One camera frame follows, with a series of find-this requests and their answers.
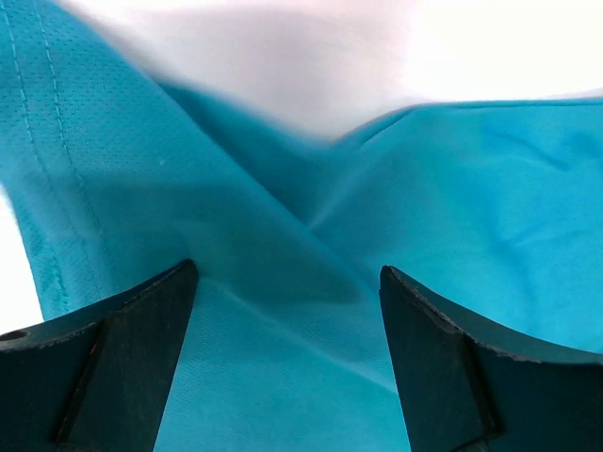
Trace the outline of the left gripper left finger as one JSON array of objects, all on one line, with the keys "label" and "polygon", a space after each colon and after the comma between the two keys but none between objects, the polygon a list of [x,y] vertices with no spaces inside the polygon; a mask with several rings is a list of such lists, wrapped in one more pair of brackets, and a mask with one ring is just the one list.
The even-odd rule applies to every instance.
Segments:
[{"label": "left gripper left finger", "polygon": [[1,336],[4,451],[151,451],[199,273],[190,260]]}]

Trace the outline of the teal t shirt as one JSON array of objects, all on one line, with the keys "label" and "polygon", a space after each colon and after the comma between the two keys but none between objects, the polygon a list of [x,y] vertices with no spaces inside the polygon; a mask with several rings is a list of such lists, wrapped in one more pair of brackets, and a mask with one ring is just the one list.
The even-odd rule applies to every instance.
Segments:
[{"label": "teal t shirt", "polygon": [[145,12],[138,38],[1,5],[1,182],[41,310],[184,260],[200,286],[159,451],[405,451],[395,266],[505,326],[602,348],[602,103],[364,107],[381,21]]}]

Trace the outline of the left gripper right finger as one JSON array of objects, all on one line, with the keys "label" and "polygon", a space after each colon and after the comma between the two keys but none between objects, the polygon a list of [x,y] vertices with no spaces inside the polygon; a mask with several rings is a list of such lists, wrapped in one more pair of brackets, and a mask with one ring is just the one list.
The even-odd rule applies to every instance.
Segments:
[{"label": "left gripper right finger", "polygon": [[602,358],[512,330],[385,266],[379,291],[414,451],[598,451]]}]

